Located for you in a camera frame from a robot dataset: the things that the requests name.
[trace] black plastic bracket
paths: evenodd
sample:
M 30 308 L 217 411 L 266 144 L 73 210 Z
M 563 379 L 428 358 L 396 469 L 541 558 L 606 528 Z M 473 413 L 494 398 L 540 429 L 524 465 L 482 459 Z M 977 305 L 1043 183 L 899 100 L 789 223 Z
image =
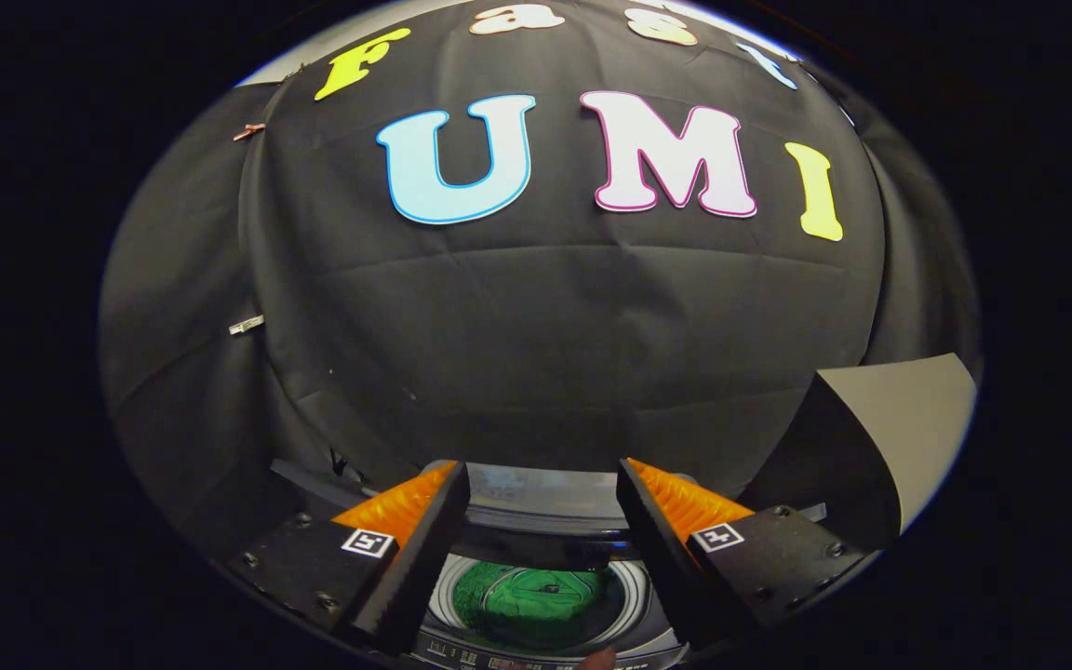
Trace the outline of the black plastic bracket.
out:
M 226 565 L 258 593 L 330 635 L 382 653 L 410 652 L 468 504 L 470 477 L 459 462 L 407 547 L 400 548 L 391 535 L 301 512 Z
M 334 631 L 361 607 L 398 552 L 391 535 L 301 512 L 256 539 L 227 567 L 272 601 Z
M 702 650 L 749 637 L 829 593 L 864 552 L 790 506 L 676 538 L 638 472 L 620 462 L 617 502 L 678 639 Z
M 698 531 L 686 547 L 728 607 L 761 626 L 804 610 L 866 555 L 784 505 Z

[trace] letter m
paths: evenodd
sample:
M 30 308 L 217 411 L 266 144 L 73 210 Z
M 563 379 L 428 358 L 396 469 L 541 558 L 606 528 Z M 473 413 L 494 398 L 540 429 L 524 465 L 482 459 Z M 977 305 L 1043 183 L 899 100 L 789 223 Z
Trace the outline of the letter m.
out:
M 668 199 L 684 208 L 705 166 L 705 188 L 698 202 L 715 215 L 749 217 L 756 200 L 739 152 L 739 119 L 712 107 L 689 110 L 685 130 L 675 135 L 642 98 L 616 90 L 591 90 L 582 105 L 598 111 L 607 142 L 609 178 L 595 191 L 598 207 L 617 212 L 656 205 L 656 192 L 643 181 L 643 159 Z

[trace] black background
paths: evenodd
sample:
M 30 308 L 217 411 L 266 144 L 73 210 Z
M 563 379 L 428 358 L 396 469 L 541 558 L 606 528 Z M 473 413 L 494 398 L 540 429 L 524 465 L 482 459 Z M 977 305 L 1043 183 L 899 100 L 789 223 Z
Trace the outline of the black background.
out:
M 1072 3 L 719 9 L 924 152 L 987 356 L 965 452 L 896 550 L 725 667 L 1072 667 Z M 94 327 L 114 229 L 176 133 L 358 10 L 0 4 L 0 667 L 356 667 L 166 528 L 102 415 Z

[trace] letter u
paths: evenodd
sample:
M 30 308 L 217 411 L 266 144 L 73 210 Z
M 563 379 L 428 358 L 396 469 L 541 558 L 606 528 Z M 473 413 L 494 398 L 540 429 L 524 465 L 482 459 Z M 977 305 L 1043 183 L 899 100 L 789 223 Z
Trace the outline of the letter u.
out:
M 447 225 L 490 215 L 510 205 L 532 174 L 524 111 L 533 106 L 536 99 L 532 95 L 485 98 L 468 106 L 470 116 L 486 122 L 490 170 L 462 187 L 441 177 L 437 130 L 449 120 L 446 111 L 422 111 L 384 128 L 375 140 L 387 148 L 387 185 L 396 209 L 418 223 Z

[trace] metal clip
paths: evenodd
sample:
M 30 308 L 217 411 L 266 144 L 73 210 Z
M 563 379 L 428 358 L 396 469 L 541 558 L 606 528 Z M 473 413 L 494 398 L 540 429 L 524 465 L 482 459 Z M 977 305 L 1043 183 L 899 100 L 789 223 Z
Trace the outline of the metal clip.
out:
M 232 336 L 241 336 L 243 332 L 251 330 L 251 328 L 264 326 L 264 315 L 259 314 L 254 318 L 248 318 L 242 323 L 236 323 L 234 326 L 229 327 L 229 333 Z
M 263 131 L 264 128 L 267 128 L 267 123 L 255 123 L 255 125 L 247 123 L 247 131 L 239 132 L 238 135 L 235 135 L 234 140 L 237 142 L 239 139 L 242 139 L 243 137 L 250 137 L 251 135 L 255 135 L 256 132 Z

